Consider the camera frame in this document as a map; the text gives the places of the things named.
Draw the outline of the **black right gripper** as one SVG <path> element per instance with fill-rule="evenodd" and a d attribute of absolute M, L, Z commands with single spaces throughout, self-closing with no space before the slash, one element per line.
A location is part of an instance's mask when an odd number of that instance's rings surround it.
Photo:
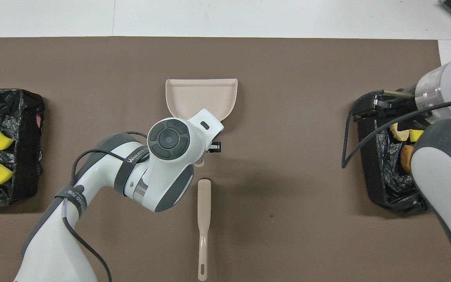
<path fill-rule="evenodd" d="M 353 121 L 400 117 L 418 110 L 415 94 L 406 91 L 371 91 L 353 104 Z"/>

